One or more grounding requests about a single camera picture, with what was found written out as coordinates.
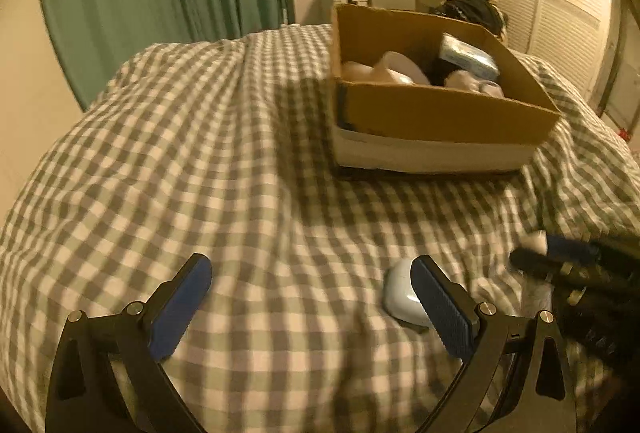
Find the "white labelled tube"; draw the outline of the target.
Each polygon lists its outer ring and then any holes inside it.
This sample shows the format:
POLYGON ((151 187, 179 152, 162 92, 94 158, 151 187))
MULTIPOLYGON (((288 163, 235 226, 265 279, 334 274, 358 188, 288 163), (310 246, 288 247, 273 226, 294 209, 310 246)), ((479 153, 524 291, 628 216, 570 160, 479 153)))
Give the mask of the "white labelled tube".
MULTIPOLYGON (((526 236, 521 245, 525 249, 533 250, 542 255, 547 254, 547 236, 544 231, 526 236)), ((534 317, 542 309, 552 309, 552 289, 548 283, 525 276, 522 283, 522 297, 520 314, 525 317, 534 317)))

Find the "light blue earbuds case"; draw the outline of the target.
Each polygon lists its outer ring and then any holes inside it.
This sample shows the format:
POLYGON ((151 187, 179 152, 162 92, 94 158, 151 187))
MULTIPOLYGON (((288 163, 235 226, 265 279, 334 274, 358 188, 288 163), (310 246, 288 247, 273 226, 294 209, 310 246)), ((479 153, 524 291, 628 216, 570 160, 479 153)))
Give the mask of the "light blue earbuds case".
POLYGON ((383 306, 395 319, 409 325, 431 328, 432 323, 411 285, 412 260, 395 263, 386 273, 383 306))

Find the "blue white tissue pack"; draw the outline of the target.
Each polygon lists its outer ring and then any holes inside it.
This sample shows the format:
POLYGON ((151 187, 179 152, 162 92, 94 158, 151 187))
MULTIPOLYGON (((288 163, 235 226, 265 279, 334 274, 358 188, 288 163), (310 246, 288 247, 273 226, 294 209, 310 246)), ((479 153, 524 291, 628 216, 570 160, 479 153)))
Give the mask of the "blue white tissue pack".
POLYGON ((446 32, 442 35, 438 57, 480 79, 495 81, 500 76, 500 70, 491 55, 446 32))

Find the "white tape roll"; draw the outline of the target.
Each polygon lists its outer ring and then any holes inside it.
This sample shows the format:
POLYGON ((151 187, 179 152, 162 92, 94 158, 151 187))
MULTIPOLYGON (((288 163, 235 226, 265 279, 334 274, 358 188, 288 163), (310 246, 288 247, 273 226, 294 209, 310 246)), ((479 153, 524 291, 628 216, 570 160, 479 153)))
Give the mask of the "white tape roll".
POLYGON ((380 83, 416 84, 430 86, 431 82, 420 67, 404 54, 386 52, 371 71, 371 80, 380 83))

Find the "brown cardboard box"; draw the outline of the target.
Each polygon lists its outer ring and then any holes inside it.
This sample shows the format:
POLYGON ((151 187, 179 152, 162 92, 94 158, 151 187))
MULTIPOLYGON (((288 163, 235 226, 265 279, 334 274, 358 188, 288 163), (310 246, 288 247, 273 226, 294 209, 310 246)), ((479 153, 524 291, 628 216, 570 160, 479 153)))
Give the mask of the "brown cardboard box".
POLYGON ((480 25, 340 4, 332 29, 330 131, 342 167, 409 174, 511 172, 533 157, 560 118, 539 82, 480 25), (446 34, 495 60, 502 97, 354 79, 343 70, 375 66, 386 53, 397 52, 430 71, 446 34))

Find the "black clothes on chair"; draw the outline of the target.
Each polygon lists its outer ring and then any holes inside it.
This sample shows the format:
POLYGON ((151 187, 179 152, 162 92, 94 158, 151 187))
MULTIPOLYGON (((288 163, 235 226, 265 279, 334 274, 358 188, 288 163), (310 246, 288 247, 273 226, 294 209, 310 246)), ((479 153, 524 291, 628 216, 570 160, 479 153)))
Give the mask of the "black clothes on chair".
POLYGON ((506 36, 506 21, 490 0, 446 0, 431 13, 480 25, 499 39, 506 36))

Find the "grey white checkered bedspread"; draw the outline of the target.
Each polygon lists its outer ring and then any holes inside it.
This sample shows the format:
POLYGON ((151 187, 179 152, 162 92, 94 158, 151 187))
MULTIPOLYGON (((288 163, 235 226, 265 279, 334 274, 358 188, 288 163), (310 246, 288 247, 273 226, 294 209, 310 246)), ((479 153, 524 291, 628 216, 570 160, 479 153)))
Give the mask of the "grey white checkered bedspread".
POLYGON ((338 174, 329 26, 132 56, 42 157, 1 230, 1 386, 44 428, 66 317, 144 300, 201 252, 213 287, 165 369, 211 432, 412 432, 457 364, 380 299, 431 254, 515 314, 521 236, 639 229, 627 146, 542 60, 523 65, 561 119, 510 178, 338 174))

